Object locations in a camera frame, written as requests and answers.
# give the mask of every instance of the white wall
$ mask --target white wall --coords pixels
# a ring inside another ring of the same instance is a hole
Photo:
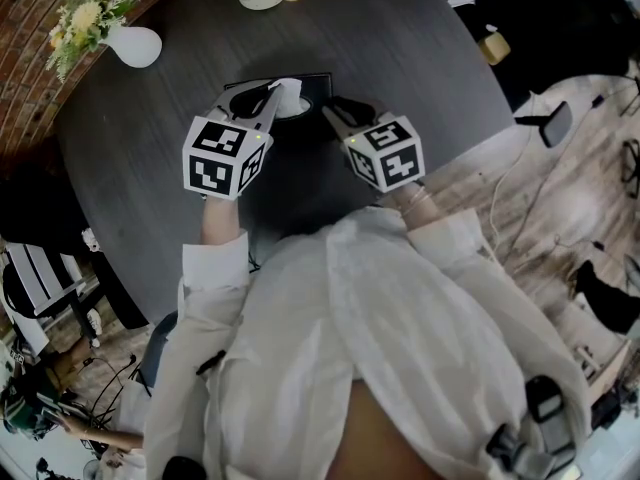
[[[0,425],[0,463],[15,480],[35,480],[36,463],[44,457],[49,469],[59,475],[82,480],[85,464],[95,457],[82,443],[57,428],[41,441],[12,435]]]

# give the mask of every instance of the flower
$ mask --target flower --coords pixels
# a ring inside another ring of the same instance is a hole
[[[58,25],[56,25],[55,27],[53,27],[53,28],[51,29],[51,32],[49,32],[49,35],[50,35],[51,37],[55,37],[55,36],[57,36],[57,35],[62,35],[62,27],[61,27],[59,24],[58,24]]]
[[[54,49],[59,48],[60,46],[62,46],[62,38],[63,38],[63,35],[62,35],[62,32],[60,32],[59,34],[52,36],[51,41],[49,43]]]
[[[85,32],[93,25],[100,15],[101,9],[98,2],[86,2],[76,9],[71,17],[71,25],[80,32]]]
[[[73,44],[81,47],[84,45],[84,43],[87,41],[87,33],[86,32],[79,32],[77,33],[75,36],[73,36]]]

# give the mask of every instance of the shirt sleeve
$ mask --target shirt sleeve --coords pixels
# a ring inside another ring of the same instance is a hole
[[[198,368],[224,350],[249,282],[248,238],[220,246],[185,245],[178,288],[178,324],[162,353],[145,423],[147,478],[162,478],[174,456],[202,464],[209,402]]]
[[[471,208],[409,231],[409,241],[440,270],[474,256],[488,244],[478,214]]]
[[[587,383],[580,366],[550,320],[518,287],[497,261],[481,257],[491,251],[475,210],[469,209],[409,232],[409,240],[482,306],[496,323],[525,377],[552,378],[569,406],[573,436],[581,445],[590,432]]]

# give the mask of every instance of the yellow flower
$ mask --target yellow flower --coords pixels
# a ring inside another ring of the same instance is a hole
[[[87,34],[85,32],[77,32],[72,39],[73,44],[78,47],[84,45],[84,42],[87,40]]]
[[[100,4],[98,2],[86,2],[80,5],[71,17],[71,25],[78,32],[86,32],[93,25],[100,15]]]
[[[62,35],[62,32],[58,32],[56,35],[54,35],[51,38],[51,46],[53,46],[53,48],[57,48],[58,46],[60,46],[62,44],[62,38],[64,36]]]

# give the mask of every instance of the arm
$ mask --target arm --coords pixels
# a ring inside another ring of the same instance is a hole
[[[164,348],[145,425],[147,478],[174,456],[202,463],[209,392],[198,368],[229,346],[249,282],[247,234],[235,202],[208,198],[202,242],[183,249],[178,324]]]
[[[417,183],[408,183],[393,190],[391,198],[402,215],[408,231],[426,226],[434,220],[442,218],[442,212],[433,202],[429,193]]]
[[[62,420],[62,425],[64,426],[67,434],[77,437],[78,439],[108,444],[109,446],[115,446],[125,452],[142,448],[142,436],[130,434],[128,432],[115,432],[112,430],[91,428],[89,425],[80,421],[78,418],[74,418],[73,416],[60,416],[60,419]]]
[[[415,188],[394,193],[402,212]],[[483,258],[491,251],[475,210],[443,216],[430,198],[403,218],[416,251],[470,295],[497,325],[527,378],[547,375],[560,386],[570,407],[574,438],[582,443],[590,431],[586,381],[579,365],[534,302],[513,282],[502,266]]]

